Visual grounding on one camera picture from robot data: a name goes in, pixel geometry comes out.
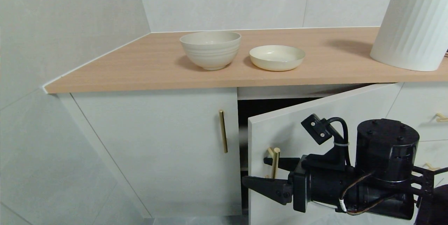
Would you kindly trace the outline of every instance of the brass bar handle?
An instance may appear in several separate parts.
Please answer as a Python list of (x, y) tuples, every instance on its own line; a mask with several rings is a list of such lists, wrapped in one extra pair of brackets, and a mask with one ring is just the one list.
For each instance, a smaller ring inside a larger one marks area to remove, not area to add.
[(445, 117), (444, 115), (437, 113), (436, 116), (438, 116), (439, 118), (437, 118), (437, 122), (438, 123), (447, 123), (448, 122), (448, 118)]
[(219, 110), (219, 120), (221, 121), (221, 135), (223, 139), (224, 153), (227, 153), (227, 135), (225, 134), (224, 111)]
[(269, 155), (272, 156), (272, 172), (271, 172), (271, 178), (275, 179), (277, 177), (277, 171), (279, 167), (279, 158), (280, 158), (280, 148), (268, 148), (267, 151), (269, 152)]

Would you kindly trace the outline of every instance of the black motor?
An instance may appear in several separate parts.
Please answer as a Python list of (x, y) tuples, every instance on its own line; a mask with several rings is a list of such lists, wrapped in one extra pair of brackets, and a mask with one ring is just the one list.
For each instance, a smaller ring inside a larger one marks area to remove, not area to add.
[[(342, 123), (343, 137), (331, 126), (335, 121)], [(293, 208), (299, 212), (306, 211), (308, 202), (317, 201), (334, 205), (336, 212), (349, 215), (371, 212), (410, 220), (415, 202), (417, 207), (422, 204), (423, 209), (440, 203), (440, 196), (433, 195), (434, 175), (438, 172), (413, 165), (419, 134), (410, 126), (389, 119), (360, 123), (353, 167), (343, 119), (319, 119), (313, 114), (301, 124), (318, 144), (333, 137), (334, 147), (324, 155), (279, 158), (278, 167), (290, 172), (287, 180), (245, 176), (243, 185), (283, 205), (293, 202)], [(264, 163), (272, 165), (272, 159), (265, 158)], [(413, 183), (421, 188), (412, 187)], [(416, 224), (431, 224), (428, 214), (419, 212)]]

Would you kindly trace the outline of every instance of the white cabinet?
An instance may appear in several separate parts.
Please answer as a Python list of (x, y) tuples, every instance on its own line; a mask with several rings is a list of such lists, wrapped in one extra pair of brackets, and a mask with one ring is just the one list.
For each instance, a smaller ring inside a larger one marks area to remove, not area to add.
[(387, 118), (415, 128), (420, 141), (448, 139), (448, 122), (437, 122), (436, 113), (448, 117), (448, 83), (405, 83)]
[[(401, 86), (401, 83), (366, 86), (249, 118), (249, 175), (264, 177), (270, 174), (271, 166), (263, 163), (268, 147), (280, 148), (281, 157), (323, 154), (333, 147), (330, 141), (319, 146), (301, 126), (301, 121), (313, 113), (320, 118), (341, 117), (347, 122), (349, 140), (352, 142), (349, 146), (350, 158), (354, 164), (357, 125), (364, 120), (385, 118)], [(340, 125), (334, 126), (342, 133)], [(286, 179), (288, 172), (280, 169), (277, 177)], [(377, 222), (385, 224), (389, 220), (394, 221), (371, 214), (359, 217), (336, 214), (334, 209), (314, 203), (308, 204), (306, 213), (300, 213), (293, 210), (292, 204), (280, 205), (257, 192), (250, 191), (249, 196), (252, 225), (373, 225)]]
[(152, 217), (241, 214), (236, 88), (73, 97)]

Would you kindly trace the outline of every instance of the white ribbed vase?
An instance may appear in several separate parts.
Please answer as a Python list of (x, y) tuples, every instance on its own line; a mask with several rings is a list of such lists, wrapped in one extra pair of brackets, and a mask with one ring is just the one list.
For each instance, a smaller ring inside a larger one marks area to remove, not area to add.
[(417, 71), (438, 69), (448, 49), (448, 0), (390, 0), (370, 56)]

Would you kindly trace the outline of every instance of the ceramic bowl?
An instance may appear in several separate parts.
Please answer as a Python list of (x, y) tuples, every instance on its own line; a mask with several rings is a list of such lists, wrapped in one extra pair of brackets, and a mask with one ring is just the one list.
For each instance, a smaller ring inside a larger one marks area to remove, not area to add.
[(207, 70), (218, 70), (230, 64), (240, 48), (241, 35), (229, 31), (208, 31), (180, 38), (187, 57)]
[(305, 57), (305, 52), (299, 48), (281, 45), (260, 46), (249, 52), (252, 63), (271, 71), (286, 71), (298, 67)]

